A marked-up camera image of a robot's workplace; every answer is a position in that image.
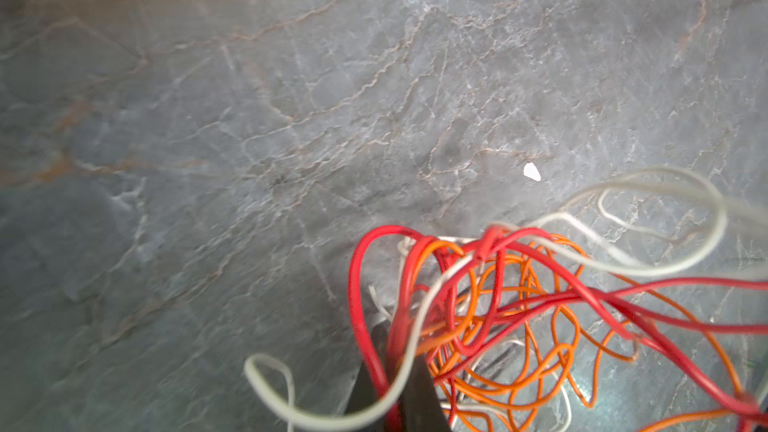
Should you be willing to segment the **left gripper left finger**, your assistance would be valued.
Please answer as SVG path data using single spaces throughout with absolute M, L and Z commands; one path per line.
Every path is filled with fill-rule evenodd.
M 385 376 L 388 377 L 388 371 L 386 367 L 386 348 L 388 338 L 388 324 L 379 323 L 371 331 L 371 339 L 374 345 L 374 349 L 377 353 L 380 363 L 384 368 Z M 361 364 L 357 378 L 351 389 L 346 408 L 344 410 L 345 415 L 350 415 L 355 412 L 359 412 L 378 400 L 378 394 L 373 382 L 370 378 L 368 369 L 364 363 Z M 386 417 L 377 419 L 374 423 L 369 424 L 363 428 L 359 428 L 361 432 L 386 432 Z

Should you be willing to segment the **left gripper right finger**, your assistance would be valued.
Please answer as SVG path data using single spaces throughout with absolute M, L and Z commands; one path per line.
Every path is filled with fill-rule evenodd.
M 400 397 L 402 430 L 451 432 L 424 359 L 415 359 Z

